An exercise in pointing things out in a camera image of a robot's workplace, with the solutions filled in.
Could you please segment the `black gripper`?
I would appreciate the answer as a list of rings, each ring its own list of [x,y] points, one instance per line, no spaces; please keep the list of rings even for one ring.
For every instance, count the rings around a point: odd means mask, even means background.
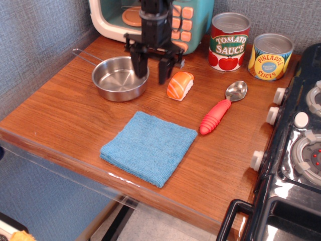
[[[130,52],[135,74],[143,78],[147,74],[149,58],[159,61],[158,82],[163,85],[169,79],[174,66],[184,66],[183,49],[171,41],[172,16],[146,15],[141,17],[141,34],[124,34],[125,49]]]

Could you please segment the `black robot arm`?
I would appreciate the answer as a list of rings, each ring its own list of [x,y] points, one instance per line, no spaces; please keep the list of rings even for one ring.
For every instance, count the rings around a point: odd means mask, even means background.
[[[174,66],[184,65],[184,50],[171,41],[173,8],[172,1],[141,1],[141,34],[124,35],[137,77],[147,75],[149,59],[158,61],[159,84],[169,79]]]

